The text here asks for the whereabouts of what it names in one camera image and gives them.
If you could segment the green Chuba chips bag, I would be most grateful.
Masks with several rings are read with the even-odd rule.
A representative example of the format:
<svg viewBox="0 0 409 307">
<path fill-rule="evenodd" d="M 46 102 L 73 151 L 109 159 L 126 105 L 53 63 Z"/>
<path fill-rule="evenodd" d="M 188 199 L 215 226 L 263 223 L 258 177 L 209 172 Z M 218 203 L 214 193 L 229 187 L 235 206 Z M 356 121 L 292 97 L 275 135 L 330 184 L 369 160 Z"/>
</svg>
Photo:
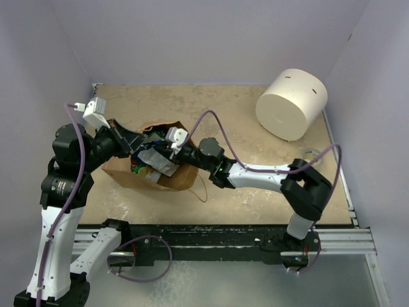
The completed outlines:
<svg viewBox="0 0 409 307">
<path fill-rule="evenodd" d="M 139 158 L 130 159 L 130 170 L 132 173 L 139 175 L 145 179 L 148 179 L 154 183 L 157 183 L 160 179 L 161 173 L 153 169 L 151 166 L 144 163 Z"/>
</svg>

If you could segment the green tea candy bag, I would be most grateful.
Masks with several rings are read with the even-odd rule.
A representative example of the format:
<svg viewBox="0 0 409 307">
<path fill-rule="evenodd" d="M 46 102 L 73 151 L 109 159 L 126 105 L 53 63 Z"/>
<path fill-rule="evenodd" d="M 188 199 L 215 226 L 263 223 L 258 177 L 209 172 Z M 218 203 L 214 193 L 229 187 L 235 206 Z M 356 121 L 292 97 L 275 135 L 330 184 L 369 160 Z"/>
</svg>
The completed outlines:
<svg viewBox="0 0 409 307">
<path fill-rule="evenodd" d="M 146 142 L 147 143 L 152 143 L 152 142 L 157 142 L 157 141 L 164 141 L 166 137 L 166 129 L 163 128 L 152 128 L 150 130 L 146 131 L 146 134 L 148 136 Z"/>
</svg>

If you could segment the blue white snack packet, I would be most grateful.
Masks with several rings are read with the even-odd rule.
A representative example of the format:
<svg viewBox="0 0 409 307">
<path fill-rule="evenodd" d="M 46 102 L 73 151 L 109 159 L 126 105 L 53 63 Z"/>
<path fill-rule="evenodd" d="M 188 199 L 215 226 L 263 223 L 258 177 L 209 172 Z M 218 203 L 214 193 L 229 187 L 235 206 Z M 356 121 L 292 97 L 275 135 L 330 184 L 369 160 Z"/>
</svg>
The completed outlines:
<svg viewBox="0 0 409 307">
<path fill-rule="evenodd" d="M 170 160 L 166 146 L 163 146 L 160 141 L 144 144 L 135 154 L 143 163 L 167 177 L 173 176 L 179 167 Z"/>
</svg>

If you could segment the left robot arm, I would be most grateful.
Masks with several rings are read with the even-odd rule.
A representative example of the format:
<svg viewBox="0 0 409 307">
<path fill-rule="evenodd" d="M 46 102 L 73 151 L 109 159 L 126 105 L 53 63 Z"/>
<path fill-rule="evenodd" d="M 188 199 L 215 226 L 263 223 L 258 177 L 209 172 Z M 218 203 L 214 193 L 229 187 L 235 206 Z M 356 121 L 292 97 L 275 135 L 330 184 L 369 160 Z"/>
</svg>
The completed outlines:
<svg viewBox="0 0 409 307">
<path fill-rule="evenodd" d="M 42 234 L 35 270 L 14 306 L 84 306 L 93 273 L 114 248 L 131 245 L 127 222 L 109 219 L 101 236 L 73 263 L 79 220 L 94 184 L 92 172 L 112 157 L 127 158 L 147 140 L 147 134 L 122 127 L 111 119 L 90 136 L 77 123 L 60 127 L 52 143 L 53 158 L 41 184 Z"/>
</svg>

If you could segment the brown paper bag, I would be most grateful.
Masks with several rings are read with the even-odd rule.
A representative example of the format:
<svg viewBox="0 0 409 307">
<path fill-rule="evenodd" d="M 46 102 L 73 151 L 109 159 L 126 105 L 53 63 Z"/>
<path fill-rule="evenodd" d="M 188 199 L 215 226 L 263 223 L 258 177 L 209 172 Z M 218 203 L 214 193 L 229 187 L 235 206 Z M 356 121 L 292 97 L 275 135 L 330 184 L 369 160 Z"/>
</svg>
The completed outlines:
<svg viewBox="0 0 409 307">
<path fill-rule="evenodd" d="M 101 166 L 102 171 L 109 175 L 120 186 L 130 189 L 154 191 L 186 191 L 192 188 L 198 169 L 188 164 L 182 164 L 171 177 L 161 174 L 157 183 L 140 177 L 130 170 L 130 159 L 113 157 Z"/>
</svg>

